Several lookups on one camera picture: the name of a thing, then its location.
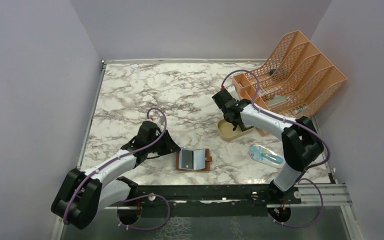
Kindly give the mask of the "brown leather card holder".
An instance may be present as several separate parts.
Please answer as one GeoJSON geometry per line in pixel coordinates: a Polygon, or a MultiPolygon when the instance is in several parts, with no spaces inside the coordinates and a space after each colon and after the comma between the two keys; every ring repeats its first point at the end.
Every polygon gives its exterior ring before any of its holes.
{"type": "Polygon", "coordinates": [[[176,153],[175,169],[178,171],[208,172],[211,168],[212,157],[208,148],[181,148],[176,153]]]}

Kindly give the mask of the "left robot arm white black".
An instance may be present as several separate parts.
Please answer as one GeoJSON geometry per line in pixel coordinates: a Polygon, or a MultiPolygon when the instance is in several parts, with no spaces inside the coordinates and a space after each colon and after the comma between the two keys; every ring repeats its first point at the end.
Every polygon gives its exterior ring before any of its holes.
{"type": "Polygon", "coordinates": [[[134,182],[118,180],[124,173],[143,163],[149,154],[161,157],[180,149],[163,125],[146,120],[136,136],[106,161],[85,171],[70,170],[50,210],[65,224],[82,230],[92,222],[97,212],[111,204],[121,201],[129,206],[135,203],[137,191],[134,182]]]}

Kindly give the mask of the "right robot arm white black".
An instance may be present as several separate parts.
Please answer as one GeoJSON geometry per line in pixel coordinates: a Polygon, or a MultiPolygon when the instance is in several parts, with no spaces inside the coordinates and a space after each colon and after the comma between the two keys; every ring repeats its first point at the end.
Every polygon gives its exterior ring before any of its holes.
{"type": "Polygon", "coordinates": [[[223,118],[234,128],[256,127],[281,140],[285,164],[270,182],[269,199],[280,204],[310,164],[325,150],[308,117],[293,118],[266,110],[248,99],[238,100],[227,89],[212,96],[223,118]]]}

